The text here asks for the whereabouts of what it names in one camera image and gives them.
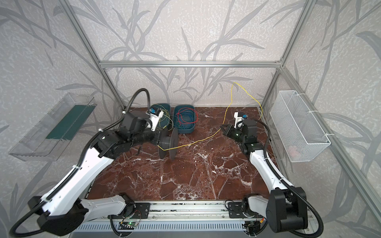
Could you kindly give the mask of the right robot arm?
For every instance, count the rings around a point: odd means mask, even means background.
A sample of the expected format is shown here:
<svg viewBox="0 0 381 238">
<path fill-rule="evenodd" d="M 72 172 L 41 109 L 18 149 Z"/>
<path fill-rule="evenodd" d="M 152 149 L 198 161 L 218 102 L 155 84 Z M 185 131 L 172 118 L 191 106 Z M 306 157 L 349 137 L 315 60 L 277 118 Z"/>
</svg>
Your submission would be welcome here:
<svg viewBox="0 0 381 238">
<path fill-rule="evenodd" d="M 260 120 L 244 118 L 220 128 L 224 136 L 238 144 L 269 191 L 268 198 L 257 194 L 246 196 L 243 212 L 250 216 L 263 216 L 275 233 L 290 232 L 302 238 L 320 237 L 324 224 L 318 211 L 307 201 L 305 191 L 286 179 L 270 158 L 270 128 Z"/>
</svg>

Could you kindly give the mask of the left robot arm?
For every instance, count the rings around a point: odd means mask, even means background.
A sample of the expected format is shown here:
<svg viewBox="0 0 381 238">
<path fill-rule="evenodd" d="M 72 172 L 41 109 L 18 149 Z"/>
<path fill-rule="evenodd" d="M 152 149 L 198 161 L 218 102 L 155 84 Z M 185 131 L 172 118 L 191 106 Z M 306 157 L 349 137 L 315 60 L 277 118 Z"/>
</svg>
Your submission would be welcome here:
<svg viewBox="0 0 381 238">
<path fill-rule="evenodd" d="M 158 147 L 160 159 L 164 159 L 166 150 L 177 145 L 175 134 L 169 135 L 168 129 L 157 126 L 163 111 L 149 107 L 147 114 L 130 112 L 132 102 L 141 92 L 147 93 L 148 90 L 139 89 L 123 116 L 100 129 L 86 143 L 78 163 L 55 187 L 28 201 L 30 211 L 12 226 L 9 231 L 12 238 L 43 232 L 64 236 L 90 220 L 134 215 L 137 210 L 135 202 L 126 193 L 95 200 L 80 199 L 79 196 L 107 166 L 132 147 L 151 143 Z"/>
</svg>

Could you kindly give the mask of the grey perforated cable spool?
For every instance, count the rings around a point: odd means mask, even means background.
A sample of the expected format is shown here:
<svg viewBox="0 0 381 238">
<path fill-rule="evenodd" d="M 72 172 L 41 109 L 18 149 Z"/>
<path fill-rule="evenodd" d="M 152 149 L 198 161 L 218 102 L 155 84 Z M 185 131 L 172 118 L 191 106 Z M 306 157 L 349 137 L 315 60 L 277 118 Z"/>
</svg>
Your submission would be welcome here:
<svg viewBox="0 0 381 238">
<path fill-rule="evenodd" d="M 159 158 L 164 159 L 166 157 L 167 152 L 169 152 L 169 157 L 171 160 L 174 160 L 176 157 L 177 149 L 179 141 L 179 133 L 178 129 L 174 128 L 172 130 L 172 134 L 170 135 L 170 147 L 160 147 L 158 148 Z"/>
</svg>

